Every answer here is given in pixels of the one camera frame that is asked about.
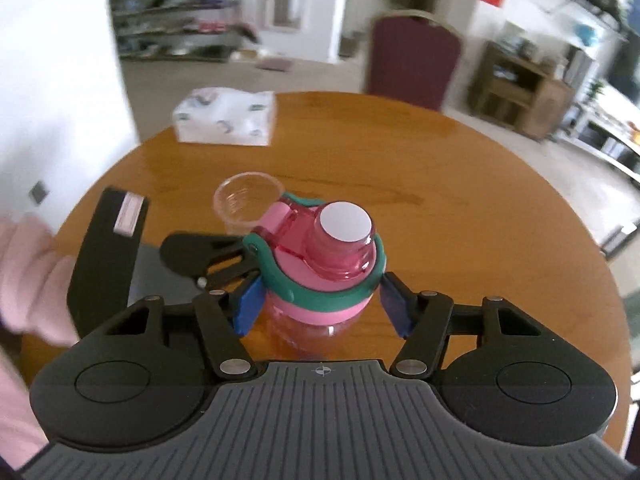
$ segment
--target wooden table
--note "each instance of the wooden table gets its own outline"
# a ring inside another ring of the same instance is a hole
[[[241,171],[270,173],[299,196],[361,204],[382,236],[387,268],[413,290],[439,290],[466,304],[504,296],[599,362],[619,394],[605,440],[620,448],[630,350],[603,257],[542,177],[436,112],[357,94],[284,94],[270,148],[178,144],[168,129],[87,193],[60,229],[59,248],[78,252],[108,184],[150,198],[147,242],[160,244],[174,230],[222,232],[213,192]],[[256,360],[286,356],[261,319],[243,342]],[[46,351],[34,345],[26,341],[26,354],[31,346],[45,360]],[[331,357],[389,365],[401,346],[375,298]],[[474,347],[475,337],[452,338],[446,362]]]

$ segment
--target gray ribbed panel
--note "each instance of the gray ribbed panel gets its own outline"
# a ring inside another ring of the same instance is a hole
[[[633,470],[596,436],[514,446],[453,418],[428,384],[376,361],[273,363],[255,381],[220,388],[179,436],[125,454],[56,444],[28,480],[622,479]]]

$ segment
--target cabinet door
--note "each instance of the cabinet door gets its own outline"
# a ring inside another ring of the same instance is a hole
[[[523,114],[518,131],[533,139],[551,135],[562,120],[573,96],[574,90],[561,81],[544,80],[540,83],[531,110]]]

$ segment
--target chair back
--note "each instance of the chair back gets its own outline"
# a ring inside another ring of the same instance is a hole
[[[460,35],[433,15],[386,14],[373,27],[365,92],[440,110],[461,53]]]

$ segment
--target wooden cabinet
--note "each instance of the wooden cabinet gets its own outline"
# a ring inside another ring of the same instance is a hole
[[[535,63],[512,56],[489,42],[469,88],[474,115],[536,140],[552,134],[574,90]]]

